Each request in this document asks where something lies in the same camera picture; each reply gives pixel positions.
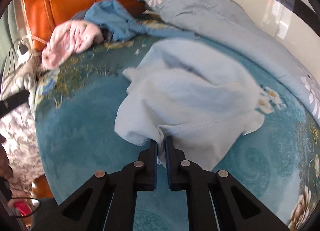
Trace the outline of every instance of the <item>black strap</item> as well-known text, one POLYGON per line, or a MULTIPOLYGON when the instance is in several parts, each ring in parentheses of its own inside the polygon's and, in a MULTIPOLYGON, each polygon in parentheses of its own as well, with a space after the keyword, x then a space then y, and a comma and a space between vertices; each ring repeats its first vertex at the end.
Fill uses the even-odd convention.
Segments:
POLYGON ((29 91, 22 90, 6 100, 0 102, 0 118, 10 113, 12 110, 27 102, 29 98, 29 91))

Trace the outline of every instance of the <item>bed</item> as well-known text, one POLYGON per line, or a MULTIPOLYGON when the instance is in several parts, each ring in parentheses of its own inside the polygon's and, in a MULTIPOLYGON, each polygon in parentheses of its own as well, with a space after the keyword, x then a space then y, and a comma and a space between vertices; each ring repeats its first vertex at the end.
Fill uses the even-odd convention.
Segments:
MULTIPOLYGON (((95 1, 100 0, 24 0, 30 33, 48 41, 57 25, 95 1)), ((144 2, 118 1, 143 24, 169 27, 157 15, 141 15, 144 2)), ((180 28, 193 30, 192 22, 180 28)), ((318 83, 290 57, 282 61, 278 56, 269 57, 268 63, 265 56, 250 54, 257 53, 255 49, 244 50, 221 35, 211 37, 208 31, 200 34, 204 37, 198 36, 198 41, 237 60, 262 88, 279 94, 282 100, 282 109, 266 115, 258 130, 240 136, 212 171, 228 170, 291 230, 300 229, 320 200, 319 117, 314 111, 318 109, 318 83), (299 69, 293 79, 286 65, 299 69)), ((130 84, 122 71, 136 67, 159 40, 138 35, 126 42, 95 45, 41 77, 36 94, 36 133, 45 174, 58 203, 96 170, 121 170, 146 148, 123 140, 114 132, 114 123, 130 84)), ((270 48, 270 42, 258 48, 270 48)), ((44 47, 34 41, 37 51, 44 47)), ((138 193, 134 229, 188 230, 185 193, 168 190, 162 166, 158 167, 156 191, 138 193)))

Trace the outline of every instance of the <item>cable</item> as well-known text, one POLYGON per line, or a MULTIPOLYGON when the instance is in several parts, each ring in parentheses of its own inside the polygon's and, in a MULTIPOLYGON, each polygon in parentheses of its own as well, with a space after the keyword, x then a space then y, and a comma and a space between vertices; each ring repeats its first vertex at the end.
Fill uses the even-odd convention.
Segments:
POLYGON ((22 39, 18 38, 17 40, 15 40, 11 46, 11 48, 9 49, 9 70, 8 70, 8 75, 10 74, 10 68, 11 68, 11 56, 10 56, 10 53, 12 52, 12 55, 13 55, 13 48, 14 48, 14 44, 19 42, 19 41, 22 41, 22 39))
POLYGON ((12 57, 13 57, 13 70, 16 69, 16 64, 15 64, 15 61, 14 61, 14 53, 13 53, 13 48, 11 48, 11 51, 12 51, 12 57))

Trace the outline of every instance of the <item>teal bedsheet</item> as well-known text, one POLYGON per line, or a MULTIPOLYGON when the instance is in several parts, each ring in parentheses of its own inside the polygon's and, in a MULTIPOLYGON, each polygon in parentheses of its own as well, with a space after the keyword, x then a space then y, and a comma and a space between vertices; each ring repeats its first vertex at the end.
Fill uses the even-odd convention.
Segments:
MULTIPOLYGON (((129 81, 121 72, 137 66, 159 38, 94 46, 72 56, 42 78, 36 98, 36 133, 44 170, 58 203, 94 172, 121 170, 141 150, 114 132, 114 121, 129 81)), ((317 145, 319 127, 291 92, 260 66, 210 40, 198 40, 241 62, 258 84, 270 87, 287 105, 266 115, 263 126, 241 136, 215 167, 228 170, 283 222, 300 194, 309 215, 320 199, 317 145)), ((185 192, 171 192, 166 170, 158 166, 155 192, 139 192, 134 230, 188 230, 185 192)))

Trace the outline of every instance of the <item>blanket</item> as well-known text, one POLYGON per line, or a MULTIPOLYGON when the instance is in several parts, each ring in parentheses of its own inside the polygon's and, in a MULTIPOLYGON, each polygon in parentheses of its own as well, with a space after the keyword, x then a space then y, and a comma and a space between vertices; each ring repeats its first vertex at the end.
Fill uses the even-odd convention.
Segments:
POLYGON ((161 18, 252 60, 285 85, 320 124, 320 86, 280 42, 255 26, 231 0, 145 0, 161 18))
POLYGON ((270 105, 241 64, 196 41, 155 43, 137 68, 123 74, 132 82, 115 132, 138 146, 155 140, 163 165, 162 142, 171 135, 187 159, 211 171, 242 133, 262 126, 259 104, 270 105))
MULTIPOLYGON (((152 20, 143 24, 168 26, 152 20)), ((114 132, 117 111, 130 84, 119 74, 137 67, 158 40, 136 36, 129 42, 95 46, 40 80, 36 95, 39 151, 58 203, 97 169, 121 170, 146 148, 129 144, 114 132)), ((303 217, 295 225, 302 225, 320 199, 320 128, 314 117, 285 85, 247 56, 209 39, 198 41, 240 62, 275 101, 278 93, 287 106, 265 115, 258 130, 240 136, 213 171, 228 170, 283 222, 290 224, 298 214, 303 217)), ((306 86, 312 89, 310 77, 305 78, 306 86)), ((302 90, 308 92, 305 84, 302 90)), ((138 193, 135 230, 188 230, 186 195, 169 191, 163 166, 158 167, 157 183, 155 192, 138 193)))
POLYGON ((0 133, 7 139, 4 149, 13 169, 9 179, 13 196, 19 191, 31 193, 31 182, 44 174, 36 138, 35 98, 40 78, 38 67, 40 56, 33 56, 19 65, 4 81, 1 100, 26 89, 28 103, 24 103, 0 119, 0 133))

